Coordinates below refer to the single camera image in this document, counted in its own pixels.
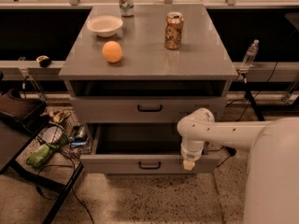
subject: orange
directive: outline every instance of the orange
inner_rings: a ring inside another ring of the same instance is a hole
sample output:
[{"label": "orange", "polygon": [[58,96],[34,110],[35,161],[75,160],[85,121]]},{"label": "orange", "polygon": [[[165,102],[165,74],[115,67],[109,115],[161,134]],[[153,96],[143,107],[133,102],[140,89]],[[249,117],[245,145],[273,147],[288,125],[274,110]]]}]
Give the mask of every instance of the orange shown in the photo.
[{"label": "orange", "polygon": [[108,41],[102,48],[104,58],[110,63],[116,63],[121,60],[121,45],[115,41]]}]

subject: plastic bottle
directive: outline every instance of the plastic bottle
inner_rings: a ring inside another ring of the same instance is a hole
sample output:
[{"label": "plastic bottle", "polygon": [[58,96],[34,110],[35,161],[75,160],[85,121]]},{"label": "plastic bottle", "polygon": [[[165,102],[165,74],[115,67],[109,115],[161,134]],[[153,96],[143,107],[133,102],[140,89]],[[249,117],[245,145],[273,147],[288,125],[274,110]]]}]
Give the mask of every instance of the plastic bottle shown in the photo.
[{"label": "plastic bottle", "polygon": [[239,67],[239,73],[240,74],[246,74],[249,71],[249,68],[251,64],[253,63],[256,54],[259,50],[259,40],[254,40],[248,50],[246,51],[246,54],[243,59],[243,63]]}]

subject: concrete floor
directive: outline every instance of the concrete floor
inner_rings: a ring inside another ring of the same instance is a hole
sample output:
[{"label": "concrete floor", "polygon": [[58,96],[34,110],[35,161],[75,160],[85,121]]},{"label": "concrete floor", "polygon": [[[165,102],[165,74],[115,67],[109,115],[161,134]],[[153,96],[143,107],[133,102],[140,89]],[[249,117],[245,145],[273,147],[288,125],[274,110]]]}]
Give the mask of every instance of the concrete floor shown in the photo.
[{"label": "concrete floor", "polygon": [[[225,109],[222,120],[236,120],[247,102]],[[286,114],[266,114],[266,120],[279,119]],[[242,120],[256,120],[248,109]],[[33,142],[19,156],[25,164],[37,143]],[[218,149],[217,144],[211,148]],[[221,161],[228,157],[225,150],[212,152]],[[76,185],[79,199],[84,202],[94,223],[242,223],[248,154],[236,155],[216,168],[212,174],[198,175],[101,175],[83,172]],[[69,165],[60,154],[50,163]],[[48,168],[42,175],[64,183],[71,174],[70,168]],[[56,193],[43,189],[47,197]],[[12,169],[0,175],[0,223],[42,223],[53,205],[36,191],[36,184],[19,177]],[[72,191],[52,223],[92,223],[86,210]]]}]

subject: black handle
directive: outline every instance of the black handle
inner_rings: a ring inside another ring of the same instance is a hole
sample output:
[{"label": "black handle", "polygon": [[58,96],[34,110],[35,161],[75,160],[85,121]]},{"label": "black handle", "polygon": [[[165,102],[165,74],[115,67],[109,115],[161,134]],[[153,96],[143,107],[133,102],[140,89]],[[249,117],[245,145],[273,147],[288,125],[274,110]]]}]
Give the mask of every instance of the black handle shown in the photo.
[{"label": "black handle", "polygon": [[159,169],[161,168],[161,162],[159,161],[157,165],[151,164],[142,164],[141,161],[138,163],[140,169],[152,170],[152,169]]},{"label": "black handle", "polygon": [[139,112],[160,112],[162,105],[138,105],[137,109]]}]

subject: black bag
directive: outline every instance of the black bag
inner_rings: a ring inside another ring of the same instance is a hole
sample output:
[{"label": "black bag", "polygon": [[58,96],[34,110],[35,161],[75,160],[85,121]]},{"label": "black bag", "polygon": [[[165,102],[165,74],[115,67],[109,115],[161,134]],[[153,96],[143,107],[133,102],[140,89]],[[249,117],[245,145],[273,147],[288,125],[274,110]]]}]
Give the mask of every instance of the black bag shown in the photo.
[{"label": "black bag", "polygon": [[11,89],[0,96],[0,120],[13,129],[36,133],[45,124],[41,117],[46,110],[46,103],[39,99],[22,99],[18,90]]}]

